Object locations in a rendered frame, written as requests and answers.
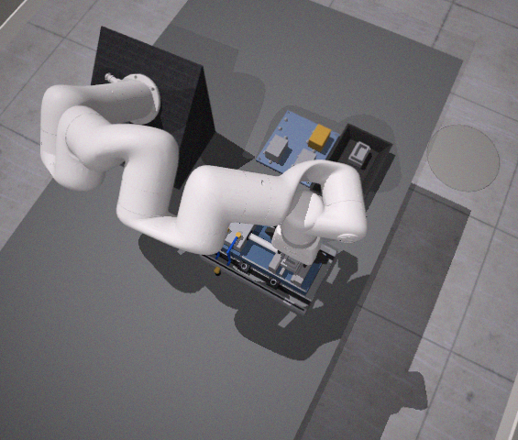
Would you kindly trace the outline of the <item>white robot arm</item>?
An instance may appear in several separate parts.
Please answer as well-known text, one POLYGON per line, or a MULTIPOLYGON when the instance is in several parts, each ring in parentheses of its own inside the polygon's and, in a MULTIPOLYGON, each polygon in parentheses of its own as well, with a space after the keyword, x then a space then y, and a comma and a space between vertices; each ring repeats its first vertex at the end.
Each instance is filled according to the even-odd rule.
POLYGON ((170 133, 142 126, 160 110, 159 90, 143 74, 105 79, 110 83, 60 84, 44 93, 40 156, 58 184, 79 192, 99 187, 107 171, 125 162, 116 207, 125 226, 201 255, 222 249, 230 223, 280 225, 284 242, 298 249, 317 237, 351 243, 368 233, 358 172, 323 159, 281 176, 198 167, 185 184, 178 216, 169 213, 178 144, 170 133), (297 191, 300 182, 320 184, 322 196, 297 191))

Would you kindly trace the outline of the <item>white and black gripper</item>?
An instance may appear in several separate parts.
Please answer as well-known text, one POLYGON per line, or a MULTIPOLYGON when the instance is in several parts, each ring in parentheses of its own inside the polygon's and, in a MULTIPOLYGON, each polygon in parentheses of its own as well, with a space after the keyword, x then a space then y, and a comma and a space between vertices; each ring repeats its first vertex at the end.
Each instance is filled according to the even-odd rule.
POLYGON ((284 253, 289 257, 296 259, 303 263, 303 267, 305 268, 307 265, 312 265, 313 263, 319 264, 327 264, 328 258, 320 251, 322 238, 317 237, 315 242, 307 248, 298 248, 290 247, 287 245, 281 236, 281 228, 280 225, 277 225, 276 228, 267 227, 265 233, 270 237, 271 244, 274 248, 278 249, 278 254, 284 253))

